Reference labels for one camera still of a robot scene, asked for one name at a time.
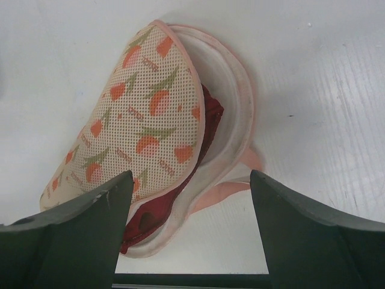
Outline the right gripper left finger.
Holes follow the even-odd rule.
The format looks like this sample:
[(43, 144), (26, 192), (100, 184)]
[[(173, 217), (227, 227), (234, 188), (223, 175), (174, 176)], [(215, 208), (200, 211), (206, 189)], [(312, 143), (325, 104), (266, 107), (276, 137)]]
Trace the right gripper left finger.
[(1, 226), (1, 288), (111, 288), (133, 190), (130, 171)]

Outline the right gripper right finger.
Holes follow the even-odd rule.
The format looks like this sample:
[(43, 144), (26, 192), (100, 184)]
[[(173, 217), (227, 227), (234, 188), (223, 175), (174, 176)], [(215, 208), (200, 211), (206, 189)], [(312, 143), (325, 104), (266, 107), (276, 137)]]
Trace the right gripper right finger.
[(273, 288), (384, 288), (384, 224), (254, 170), (253, 206)]

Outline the floral mesh laundry bag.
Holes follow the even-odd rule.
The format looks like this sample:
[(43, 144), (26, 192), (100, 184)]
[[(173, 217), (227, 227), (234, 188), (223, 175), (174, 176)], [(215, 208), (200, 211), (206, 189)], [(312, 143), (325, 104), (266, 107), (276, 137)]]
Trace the floral mesh laundry bag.
[(128, 249), (158, 253), (187, 218), (250, 188), (262, 162), (251, 148), (256, 91), (236, 55), (211, 35), (153, 21), (129, 41), (85, 126), (40, 197), (46, 211), (124, 171), (134, 187), (128, 221), (144, 203), (179, 187), (194, 170), (205, 134), (202, 87), (224, 108), (201, 165), (166, 222)]

